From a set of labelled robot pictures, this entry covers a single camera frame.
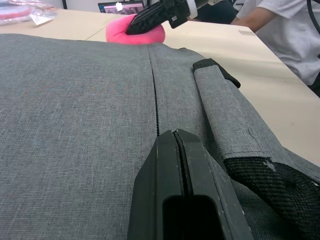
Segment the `robotic arm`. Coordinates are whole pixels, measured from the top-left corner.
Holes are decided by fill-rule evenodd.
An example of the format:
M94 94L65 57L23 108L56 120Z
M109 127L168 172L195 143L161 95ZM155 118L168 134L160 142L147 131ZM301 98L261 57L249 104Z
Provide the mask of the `robotic arm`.
M222 0L160 0L140 11L129 25L126 34L144 34L156 26L169 21L174 29L184 24L188 17L194 19L197 9L206 4L215 5Z

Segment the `white shirt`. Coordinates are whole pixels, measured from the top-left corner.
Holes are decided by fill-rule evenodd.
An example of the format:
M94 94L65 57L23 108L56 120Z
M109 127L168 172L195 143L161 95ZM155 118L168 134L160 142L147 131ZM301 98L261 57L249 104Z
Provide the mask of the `white shirt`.
M311 2L320 24L320 4ZM310 19L307 1L245 0L237 18L246 17L256 7L277 14L256 35L306 85L312 85L320 71L320 35Z

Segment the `plastic bag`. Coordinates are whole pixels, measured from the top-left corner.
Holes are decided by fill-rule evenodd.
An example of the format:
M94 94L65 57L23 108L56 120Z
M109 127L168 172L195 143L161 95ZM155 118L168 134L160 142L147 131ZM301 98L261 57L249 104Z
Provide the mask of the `plastic bag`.
M54 8L37 0L0 0L0 26L34 21L36 25L55 19Z

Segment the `white table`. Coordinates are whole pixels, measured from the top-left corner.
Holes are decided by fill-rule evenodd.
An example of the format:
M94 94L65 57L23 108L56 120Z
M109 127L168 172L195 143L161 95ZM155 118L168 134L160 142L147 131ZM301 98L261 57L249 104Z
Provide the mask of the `white table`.
M105 42L105 26L121 15L58 10L45 25L32 22L0 26L16 33L54 39ZM171 29L164 44L213 58L241 82L241 92L281 144L320 166L320 98L299 80L247 27L187 22Z

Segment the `computer screen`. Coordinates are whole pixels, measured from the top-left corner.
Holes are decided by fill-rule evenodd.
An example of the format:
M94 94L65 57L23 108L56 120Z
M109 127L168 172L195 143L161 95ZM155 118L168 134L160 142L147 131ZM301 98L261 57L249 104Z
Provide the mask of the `computer screen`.
M106 14L130 15L137 14L144 9L143 1L122 1L119 3L122 5L122 10L118 10L119 7L117 9L117 2L98 3L98 6L100 12Z

